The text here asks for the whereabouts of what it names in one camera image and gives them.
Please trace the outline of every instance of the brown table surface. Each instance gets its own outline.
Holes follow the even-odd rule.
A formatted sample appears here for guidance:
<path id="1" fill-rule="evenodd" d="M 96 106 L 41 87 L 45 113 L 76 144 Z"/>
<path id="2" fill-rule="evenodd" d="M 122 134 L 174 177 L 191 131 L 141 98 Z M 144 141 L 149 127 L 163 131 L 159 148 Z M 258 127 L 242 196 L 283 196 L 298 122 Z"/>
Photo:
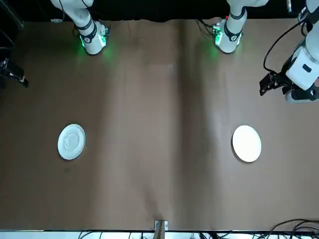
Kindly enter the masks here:
<path id="1" fill-rule="evenodd" d="M 194 20 L 113 22 L 106 49 L 89 56 L 72 23 L 27 23 L 12 59 L 29 88 L 0 93 L 1 229 L 268 230 L 316 218 L 319 105 L 259 96 L 265 53 L 294 19 L 248 20 L 230 55 Z M 300 30 L 267 62 L 280 70 Z M 74 161 L 57 152 L 61 130 L 85 129 Z M 242 124 L 260 158 L 235 158 Z"/>

